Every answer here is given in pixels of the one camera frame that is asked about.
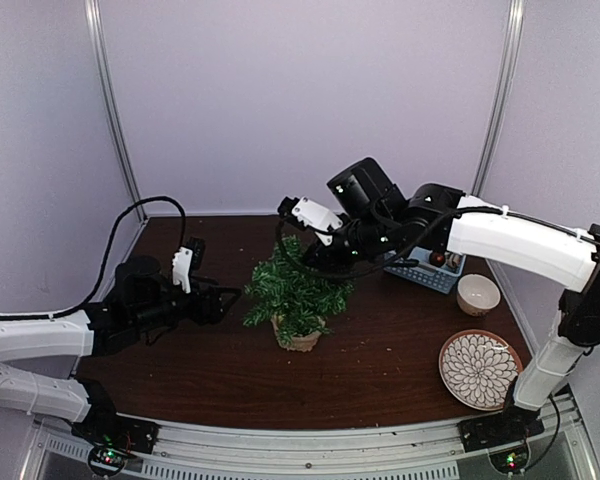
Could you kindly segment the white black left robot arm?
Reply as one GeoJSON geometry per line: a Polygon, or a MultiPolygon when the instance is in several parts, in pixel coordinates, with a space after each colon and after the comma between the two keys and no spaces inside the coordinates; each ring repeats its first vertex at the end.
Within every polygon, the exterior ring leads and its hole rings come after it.
{"type": "Polygon", "coordinates": [[[151,256],[117,266],[112,289],[100,302],[75,311],[0,315],[0,407],[48,415],[69,423],[93,443],[113,444],[129,427],[96,381],[57,379],[9,367],[33,358],[111,356],[140,341],[154,344],[183,320],[217,324],[240,298],[238,288],[193,276],[189,252],[180,250],[170,278],[151,256]]]}

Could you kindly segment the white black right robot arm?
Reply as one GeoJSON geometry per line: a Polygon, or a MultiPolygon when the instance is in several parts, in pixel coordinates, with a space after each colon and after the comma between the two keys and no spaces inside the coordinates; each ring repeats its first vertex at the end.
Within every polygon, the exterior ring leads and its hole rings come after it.
{"type": "Polygon", "coordinates": [[[342,213],[306,197],[291,208],[298,225],[317,236],[303,262],[324,278],[354,278],[358,261],[389,262],[421,247],[493,260],[563,286],[552,336],[493,419],[499,440],[525,431],[580,357],[600,345],[600,225],[556,226],[436,183],[405,198],[372,158],[343,170],[327,187],[342,213]]]}

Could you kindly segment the small green christmas tree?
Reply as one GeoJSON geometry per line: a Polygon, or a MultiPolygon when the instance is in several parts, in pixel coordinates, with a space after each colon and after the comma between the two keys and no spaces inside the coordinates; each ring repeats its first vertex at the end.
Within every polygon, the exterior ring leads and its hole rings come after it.
{"type": "Polygon", "coordinates": [[[303,253],[301,240],[282,238],[269,259],[253,269],[245,294],[253,305],[243,319],[246,327],[275,321],[277,338],[287,344],[295,337],[313,333],[329,334],[327,320],[346,311],[354,283],[329,281],[299,271],[294,264],[303,253]]]}

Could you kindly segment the burlap tree pot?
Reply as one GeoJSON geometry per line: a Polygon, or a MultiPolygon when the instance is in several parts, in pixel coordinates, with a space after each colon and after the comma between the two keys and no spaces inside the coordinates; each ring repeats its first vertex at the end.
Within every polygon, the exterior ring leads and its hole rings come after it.
{"type": "Polygon", "coordinates": [[[287,318],[274,315],[271,324],[278,345],[292,352],[310,352],[317,345],[320,337],[330,332],[326,320],[320,316],[287,318]]]}

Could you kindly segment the brown shiny ball ornament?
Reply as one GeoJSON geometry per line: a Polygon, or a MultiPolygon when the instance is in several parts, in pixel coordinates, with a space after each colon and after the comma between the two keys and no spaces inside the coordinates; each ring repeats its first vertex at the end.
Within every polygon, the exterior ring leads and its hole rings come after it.
{"type": "Polygon", "coordinates": [[[441,253],[432,252],[430,255],[430,263],[436,266],[443,265],[445,263],[445,256],[441,253]]]}

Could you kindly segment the light blue plastic basket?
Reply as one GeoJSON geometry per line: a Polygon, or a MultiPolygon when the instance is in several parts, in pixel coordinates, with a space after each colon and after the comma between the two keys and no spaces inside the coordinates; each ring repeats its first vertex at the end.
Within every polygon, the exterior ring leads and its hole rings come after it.
{"type": "Polygon", "coordinates": [[[434,291],[449,294],[462,275],[466,257],[461,255],[462,262],[459,268],[452,270],[445,263],[440,266],[432,265],[429,262],[431,253],[431,250],[415,247],[408,258],[398,259],[385,267],[384,271],[434,291]]]}

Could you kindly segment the white cotton boll ornament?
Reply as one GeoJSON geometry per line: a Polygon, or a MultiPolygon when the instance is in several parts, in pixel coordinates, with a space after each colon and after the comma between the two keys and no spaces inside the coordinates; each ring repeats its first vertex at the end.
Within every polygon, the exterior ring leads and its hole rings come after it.
{"type": "Polygon", "coordinates": [[[445,265],[452,270],[456,270],[459,268],[460,264],[462,262],[462,256],[452,253],[452,252],[447,252],[445,254],[445,265]]]}

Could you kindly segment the white ceramic bowl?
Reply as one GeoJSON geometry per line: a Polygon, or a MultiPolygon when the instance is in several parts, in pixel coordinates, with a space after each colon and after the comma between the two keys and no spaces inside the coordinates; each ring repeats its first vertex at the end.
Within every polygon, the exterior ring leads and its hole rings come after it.
{"type": "Polygon", "coordinates": [[[488,277],[467,274],[457,283],[456,300],[460,309],[473,317],[484,317],[501,301],[498,286],[488,277]]]}

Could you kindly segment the floral patterned plate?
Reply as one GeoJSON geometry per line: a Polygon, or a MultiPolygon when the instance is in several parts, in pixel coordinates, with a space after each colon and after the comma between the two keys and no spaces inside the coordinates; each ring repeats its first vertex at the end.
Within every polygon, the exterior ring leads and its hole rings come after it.
{"type": "Polygon", "coordinates": [[[489,331],[469,329],[445,341],[438,369],[443,384],[460,403],[493,412],[504,406],[523,363],[506,340],[489,331]]]}

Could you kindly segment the left circuit board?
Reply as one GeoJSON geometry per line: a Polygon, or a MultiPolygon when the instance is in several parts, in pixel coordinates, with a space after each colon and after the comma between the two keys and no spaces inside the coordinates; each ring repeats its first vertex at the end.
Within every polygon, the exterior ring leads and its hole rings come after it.
{"type": "Polygon", "coordinates": [[[120,473],[132,455],[111,447],[94,446],[88,453],[87,465],[93,473],[101,476],[120,473]]]}

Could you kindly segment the circuit board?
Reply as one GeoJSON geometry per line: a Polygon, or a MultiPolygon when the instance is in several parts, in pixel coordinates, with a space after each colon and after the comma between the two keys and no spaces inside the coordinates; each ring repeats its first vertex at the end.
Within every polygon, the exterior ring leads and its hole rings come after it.
{"type": "Polygon", "coordinates": [[[101,476],[120,473],[132,455],[111,447],[94,446],[88,453],[87,465],[93,473],[101,476]]]}
{"type": "Polygon", "coordinates": [[[489,452],[491,466],[501,474],[515,474],[525,469],[530,460],[528,446],[517,445],[489,452]]]}

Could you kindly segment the right circuit board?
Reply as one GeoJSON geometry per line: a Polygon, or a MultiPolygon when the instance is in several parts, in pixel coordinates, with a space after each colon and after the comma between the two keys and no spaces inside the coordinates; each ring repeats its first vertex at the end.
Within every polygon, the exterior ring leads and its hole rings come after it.
{"type": "Polygon", "coordinates": [[[501,474],[515,474],[525,469],[530,460],[528,446],[517,445],[489,452],[491,466],[501,474]]]}

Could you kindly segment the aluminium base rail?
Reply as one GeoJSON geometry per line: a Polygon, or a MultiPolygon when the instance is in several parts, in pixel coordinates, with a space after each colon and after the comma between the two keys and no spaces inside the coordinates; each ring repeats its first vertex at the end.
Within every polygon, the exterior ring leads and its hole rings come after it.
{"type": "Polygon", "coordinates": [[[467,451],[457,420],[336,430],[254,430],[161,421],[151,453],[120,479],[507,479],[496,463],[528,448],[525,479],[599,479],[600,467],[570,392],[542,408],[544,432],[467,451]]]}

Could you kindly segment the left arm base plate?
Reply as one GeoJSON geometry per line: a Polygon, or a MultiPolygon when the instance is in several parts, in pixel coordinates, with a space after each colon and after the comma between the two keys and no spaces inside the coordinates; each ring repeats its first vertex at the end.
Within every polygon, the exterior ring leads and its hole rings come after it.
{"type": "Polygon", "coordinates": [[[93,446],[126,454],[151,454],[159,433],[152,421],[118,414],[89,414],[82,422],[71,422],[71,433],[93,446]]]}

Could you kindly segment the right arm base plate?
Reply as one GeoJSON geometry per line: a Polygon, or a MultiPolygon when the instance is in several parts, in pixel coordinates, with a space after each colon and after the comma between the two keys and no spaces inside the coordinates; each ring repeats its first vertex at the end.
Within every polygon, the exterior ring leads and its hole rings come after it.
{"type": "Polygon", "coordinates": [[[521,442],[545,431],[538,411],[517,407],[464,420],[457,427],[466,453],[521,442]]]}

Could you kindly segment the left aluminium corner post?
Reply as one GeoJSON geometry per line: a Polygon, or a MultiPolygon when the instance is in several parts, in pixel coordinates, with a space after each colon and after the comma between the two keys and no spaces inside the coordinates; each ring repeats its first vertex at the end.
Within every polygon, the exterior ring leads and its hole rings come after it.
{"type": "Polygon", "coordinates": [[[117,163],[120,167],[123,183],[130,200],[135,203],[141,199],[136,176],[131,165],[125,141],[122,122],[117,106],[114,86],[108,61],[104,28],[102,23],[100,2],[86,0],[84,2],[87,28],[91,38],[93,53],[102,91],[107,123],[114,147],[117,163]]]}

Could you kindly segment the aluminium corner post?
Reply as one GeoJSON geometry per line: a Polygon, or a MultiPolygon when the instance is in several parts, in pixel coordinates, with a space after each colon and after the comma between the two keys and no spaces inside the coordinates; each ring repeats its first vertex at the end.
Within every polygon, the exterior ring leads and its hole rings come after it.
{"type": "Polygon", "coordinates": [[[492,166],[497,149],[506,107],[516,73],[523,36],[525,10],[526,2],[524,0],[511,0],[509,2],[503,48],[491,112],[471,189],[471,193],[476,196],[480,196],[484,191],[489,170],[492,166]]]}
{"type": "Polygon", "coordinates": [[[102,23],[100,2],[86,0],[84,2],[87,28],[91,38],[93,53],[102,91],[107,123],[114,147],[117,163],[120,167],[123,183],[130,200],[135,203],[141,199],[136,176],[131,165],[125,141],[122,122],[117,106],[114,86],[108,61],[104,28],[102,23]]]}

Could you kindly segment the right aluminium corner post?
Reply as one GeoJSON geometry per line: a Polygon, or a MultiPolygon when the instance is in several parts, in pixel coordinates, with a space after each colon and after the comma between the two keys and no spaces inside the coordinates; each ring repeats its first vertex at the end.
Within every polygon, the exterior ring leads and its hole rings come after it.
{"type": "Polygon", "coordinates": [[[489,170],[492,166],[497,149],[506,107],[516,73],[523,36],[525,10],[526,2],[524,0],[511,0],[509,2],[503,48],[491,112],[471,189],[471,193],[476,196],[480,196],[484,191],[489,170]]]}

